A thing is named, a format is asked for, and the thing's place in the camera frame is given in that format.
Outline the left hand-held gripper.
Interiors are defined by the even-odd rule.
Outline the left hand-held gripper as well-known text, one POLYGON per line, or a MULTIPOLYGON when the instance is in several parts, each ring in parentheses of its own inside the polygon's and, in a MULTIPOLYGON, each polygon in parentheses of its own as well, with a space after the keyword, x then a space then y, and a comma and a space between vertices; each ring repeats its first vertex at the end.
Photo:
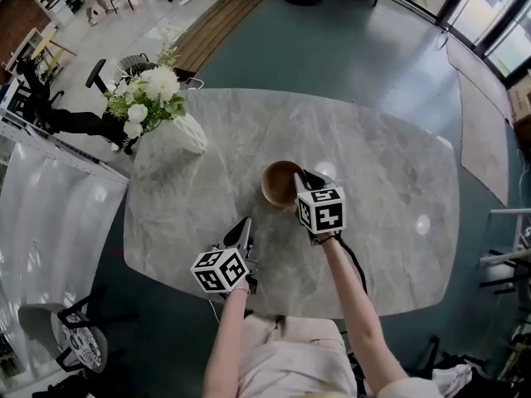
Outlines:
POLYGON ((253 255, 252 219, 241 219, 223 238, 225 249, 211 245, 190 269, 207 294, 227 295, 246 279, 250 294, 256 294, 258 262, 253 255))

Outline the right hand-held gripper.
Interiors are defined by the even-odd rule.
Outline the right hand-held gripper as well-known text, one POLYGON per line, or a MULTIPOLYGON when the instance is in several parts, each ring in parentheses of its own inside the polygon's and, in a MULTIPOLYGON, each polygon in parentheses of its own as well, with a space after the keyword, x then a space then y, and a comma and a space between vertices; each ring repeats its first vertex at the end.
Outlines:
POLYGON ((294 173, 298 217, 312 245, 319 243, 319 235, 346 228, 345 192, 342 187, 330 187, 332 183, 321 172, 305 169, 294 173))

